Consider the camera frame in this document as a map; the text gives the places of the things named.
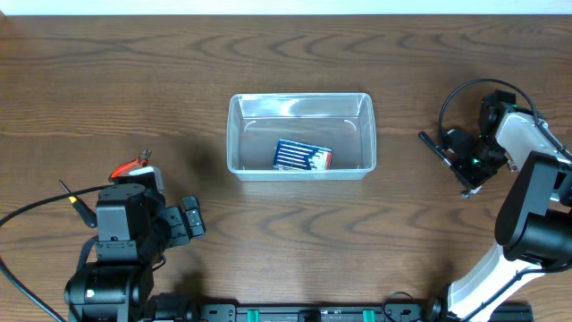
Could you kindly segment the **small claw hammer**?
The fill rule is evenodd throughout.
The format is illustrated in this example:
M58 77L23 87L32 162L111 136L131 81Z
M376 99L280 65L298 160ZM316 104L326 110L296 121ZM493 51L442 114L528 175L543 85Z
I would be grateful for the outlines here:
M446 166L455 174L457 180L465 187L465 189L460 193L460 197L462 199L468 200L482 189L482 186L476 186L474 188L470 188L468 186L464 178L453 168L453 163L447 158L444 150L437 145L425 131L420 131L418 133L418 137L440 160L446 164Z

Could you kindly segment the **red handled cutting pliers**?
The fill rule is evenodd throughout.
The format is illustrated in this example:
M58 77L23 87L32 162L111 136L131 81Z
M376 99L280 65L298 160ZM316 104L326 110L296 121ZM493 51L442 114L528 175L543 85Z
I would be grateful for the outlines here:
M142 167L145 167L148 163L148 159L151 157L152 151L149 149L145 149L138 157L135 159L119 165L115 168L111 174L109 175L108 181L111 182L114 178L121 176L124 173L128 173L132 170L137 170Z

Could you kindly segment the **blue precision screwdriver set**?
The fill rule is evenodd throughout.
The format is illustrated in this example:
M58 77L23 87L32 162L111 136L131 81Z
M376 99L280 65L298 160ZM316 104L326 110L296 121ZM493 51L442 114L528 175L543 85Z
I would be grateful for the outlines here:
M273 167L278 170L324 171L330 168L331 161L330 148L279 139Z

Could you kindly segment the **clear plastic container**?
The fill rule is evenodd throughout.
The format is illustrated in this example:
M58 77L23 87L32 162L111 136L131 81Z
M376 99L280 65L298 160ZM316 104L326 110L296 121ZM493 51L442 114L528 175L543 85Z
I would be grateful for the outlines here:
M331 151L276 168L290 142ZM227 166L242 181L361 180L377 163L374 106L366 93L236 94L229 104Z

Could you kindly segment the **silver combination wrench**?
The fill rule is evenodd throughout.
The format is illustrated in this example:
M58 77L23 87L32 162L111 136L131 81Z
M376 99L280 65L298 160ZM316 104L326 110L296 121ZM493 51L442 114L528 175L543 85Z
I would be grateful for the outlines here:
M511 172L516 172L518 170L516 163L512 160L508 161L508 168Z

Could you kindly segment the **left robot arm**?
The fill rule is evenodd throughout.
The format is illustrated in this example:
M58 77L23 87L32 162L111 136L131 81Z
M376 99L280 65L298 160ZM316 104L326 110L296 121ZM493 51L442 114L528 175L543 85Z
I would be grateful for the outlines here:
M98 194L97 260L81 260L65 287L70 321L141 321L164 252L206 232L196 197L167 207L163 194L140 183L115 184Z

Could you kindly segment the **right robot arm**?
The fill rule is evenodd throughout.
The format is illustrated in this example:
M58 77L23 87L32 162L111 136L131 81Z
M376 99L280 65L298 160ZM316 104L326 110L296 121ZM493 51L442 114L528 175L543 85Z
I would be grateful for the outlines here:
M527 283L571 268L571 215L550 207L571 205L571 154L535 106L517 104L521 93L495 90L483 98L478 138L461 129L440 132L437 151L455 155L450 170L467 195L504 165L517 178L496 217L492 247L433 301L430 321L489 321Z

